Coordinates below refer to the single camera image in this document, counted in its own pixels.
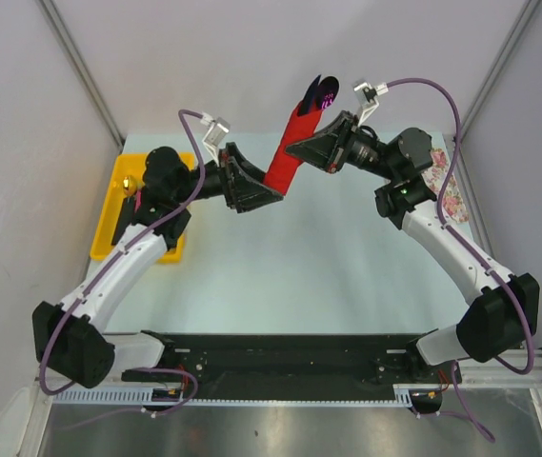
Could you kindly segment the purple plastic spoon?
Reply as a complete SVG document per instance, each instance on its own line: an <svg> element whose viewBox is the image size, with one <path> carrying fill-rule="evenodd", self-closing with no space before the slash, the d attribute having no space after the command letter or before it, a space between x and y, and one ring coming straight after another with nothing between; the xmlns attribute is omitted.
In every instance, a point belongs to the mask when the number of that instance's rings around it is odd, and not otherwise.
<svg viewBox="0 0 542 457"><path fill-rule="evenodd" d="M327 109L335 100L339 91L339 81L334 76L321 80L315 90L313 103L316 110Z"/></svg>

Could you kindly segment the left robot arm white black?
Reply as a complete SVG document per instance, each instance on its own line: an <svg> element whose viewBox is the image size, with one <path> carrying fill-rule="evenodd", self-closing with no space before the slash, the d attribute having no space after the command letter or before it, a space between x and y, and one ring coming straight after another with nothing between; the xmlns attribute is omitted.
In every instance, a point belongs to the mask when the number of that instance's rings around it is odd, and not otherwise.
<svg viewBox="0 0 542 457"><path fill-rule="evenodd" d="M39 378L53 370L86 388L128 370L145 370L158 381L170 378L176 358L162 336L140 331L109 337L108 322L141 276L176 248L191 219L192 201L221 196L238 213L260 209L284 197L265 178L234 143L196 169L170 147L151 151L139 206L110 254L59 304L42 302L32 314Z"/></svg>

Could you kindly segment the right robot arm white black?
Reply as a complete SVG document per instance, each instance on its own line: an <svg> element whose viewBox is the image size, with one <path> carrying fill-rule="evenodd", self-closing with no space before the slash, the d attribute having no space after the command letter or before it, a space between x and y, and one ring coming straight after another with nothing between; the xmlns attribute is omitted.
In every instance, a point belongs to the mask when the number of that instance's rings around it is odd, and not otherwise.
<svg viewBox="0 0 542 457"><path fill-rule="evenodd" d="M409 344L405 370L414 381L429 381L447 362L499 360L519 344L528 356L519 371L532 370L540 286L530 274L500 265L448 220L422 176L432 165L425 131L408 128L384 143L343 111L314 135L288 144L286 153L330 174L352 165L384 178L374 193L378 214L422 246L461 292L468 309L460 321Z"/></svg>

